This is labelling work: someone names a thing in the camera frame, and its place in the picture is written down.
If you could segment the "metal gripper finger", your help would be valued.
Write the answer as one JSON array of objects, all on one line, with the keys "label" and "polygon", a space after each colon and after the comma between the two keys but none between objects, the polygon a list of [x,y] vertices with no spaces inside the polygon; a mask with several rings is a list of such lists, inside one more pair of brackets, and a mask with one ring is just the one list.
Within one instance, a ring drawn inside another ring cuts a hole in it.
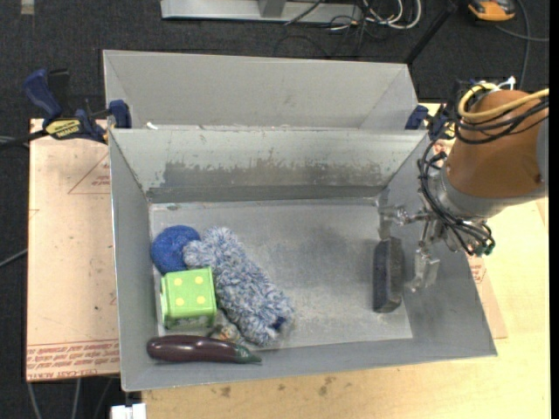
[{"label": "metal gripper finger", "polygon": [[379,215],[378,233],[381,240],[388,239],[391,226],[405,225],[409,222],[409,215],[404,206],[382,206],[377,208]]},{"label": "metal gripper finger", "polygon": [[413,277],[405,285],[411,292],[418,292],[434,284],[438,275],[440,259],[428,246],[416,249],[413,257]]}]

